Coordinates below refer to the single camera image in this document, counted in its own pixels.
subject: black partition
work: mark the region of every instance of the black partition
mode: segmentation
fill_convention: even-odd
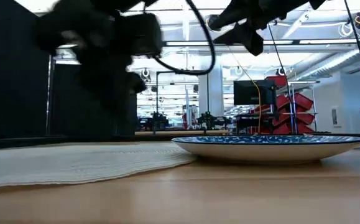
[[[32,43],[37,16],[0,0],[0,136],[44,136],[49,55]]]
[[[98,99],[75,79],[80,65],[56,64],[52,78],[50,134],[108,138],[134,135],[137,119],[137,97],[129,102],[131,124],[117,125],[117,120],[104,110]]]

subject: column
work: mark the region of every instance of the column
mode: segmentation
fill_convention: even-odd
[[[210,66],[210,56],[200,57],[200,69]],[[224,116],[223,69],[217,57],[214,69],[208,75],[199,76],[199,115],[209,111],[213,116]]]

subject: blue patterned plate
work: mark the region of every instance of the blue patterned plate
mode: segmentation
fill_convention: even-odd
[[[264,164],[299,164],[346,152],[360,144],[360,137],[203,136],[172,141],[199,156]]]
[[[294,144],[342,144],[360,142],[360,137],[349,136],[202,136],[172,139],[173,142],[195,144],[264,144],[264,145],[294,145]]]

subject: computer monitor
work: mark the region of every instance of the computer monitor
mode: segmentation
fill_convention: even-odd
[[[273,80],[254,81],[260,89],[261,105],[276,105],[276,89]],[[251,81],[234,81],[234,105],[258,105],[259,92]]]

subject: desk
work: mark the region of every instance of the desk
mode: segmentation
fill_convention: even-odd
[[[0,188],[0,223],[356,224],[360,151],[300,166],[198,161],[93,184]]]
[[[184,131],[156,131],[155,134],[156,135],[184,135],[184,136],[188,136],[188,135],[204,135],[205,131],[202,130],[184,130]],[[207,135],[225,135],[228,134],[229,131],[228,130],[207,130],[206,134]],[[154,135],[153,131],[136,131],[135,133],[136,136],[150,136],[150,135]]]

